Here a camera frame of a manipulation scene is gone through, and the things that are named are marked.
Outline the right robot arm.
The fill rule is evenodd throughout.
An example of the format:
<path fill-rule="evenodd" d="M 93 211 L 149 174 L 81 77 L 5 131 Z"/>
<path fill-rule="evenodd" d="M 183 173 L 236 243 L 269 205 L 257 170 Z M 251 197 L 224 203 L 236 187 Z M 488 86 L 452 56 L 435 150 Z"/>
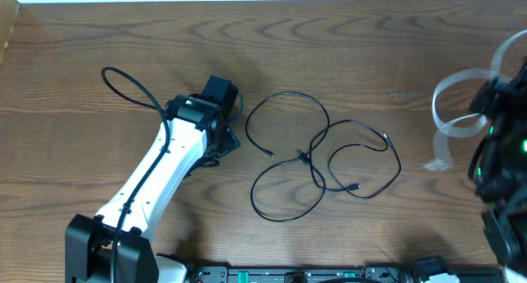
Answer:
<path fill-rule="evenodd" d="M 469 109 L 491 120 L 469 166 L 488 205 L 484 234 L 499 264 L 526 275 L 526 65 L 510 80 L 484 84 Z"/>

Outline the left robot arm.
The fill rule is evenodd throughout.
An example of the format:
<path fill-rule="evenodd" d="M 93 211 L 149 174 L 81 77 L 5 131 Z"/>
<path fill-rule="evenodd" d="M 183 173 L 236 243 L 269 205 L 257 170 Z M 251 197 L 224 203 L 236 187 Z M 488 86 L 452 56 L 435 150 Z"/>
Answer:
<path fill-rule="evenodd" d="M 181 182 L 239 147 L 229 122 L 240 99 L 231 80 L 210 76 L 199 94 L 152 101 L 161 125 L 149 151 L 93 217 L 77 214 L 65 231 L 67 282 L 185 281 L 188 268 L 152 243 Z"/>

